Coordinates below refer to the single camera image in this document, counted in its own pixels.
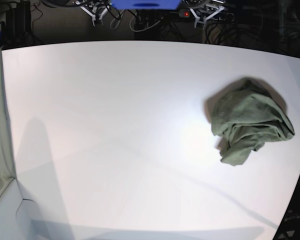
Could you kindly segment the green t-shirt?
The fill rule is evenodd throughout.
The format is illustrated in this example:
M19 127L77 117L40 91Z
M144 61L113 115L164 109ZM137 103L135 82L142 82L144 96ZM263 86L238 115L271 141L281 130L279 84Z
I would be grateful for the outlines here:
M221 138L223 164L243 165L266 143L295 136L285 101L278 103L268 89L264 81L244 77L207 101L212 134Z

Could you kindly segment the blue box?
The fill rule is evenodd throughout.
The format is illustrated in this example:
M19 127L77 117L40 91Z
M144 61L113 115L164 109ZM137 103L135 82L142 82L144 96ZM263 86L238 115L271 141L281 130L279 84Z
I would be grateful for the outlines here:
M111 0L118 10L175 10L181 0Z

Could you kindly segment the black power strip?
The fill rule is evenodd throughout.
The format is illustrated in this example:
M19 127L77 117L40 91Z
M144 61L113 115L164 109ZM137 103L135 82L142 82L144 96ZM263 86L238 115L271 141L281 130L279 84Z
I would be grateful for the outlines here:
M224 10L219 11L219 9L205 8L205 9L193 10L193 12L190 9L180 9L177 11L179 17L181 18L199 19L200 21L203 21L204 18L207 18L210 15L212 15L210 20L216 20L216 21L232 22L235 19L233 13L228 13L225 12Z

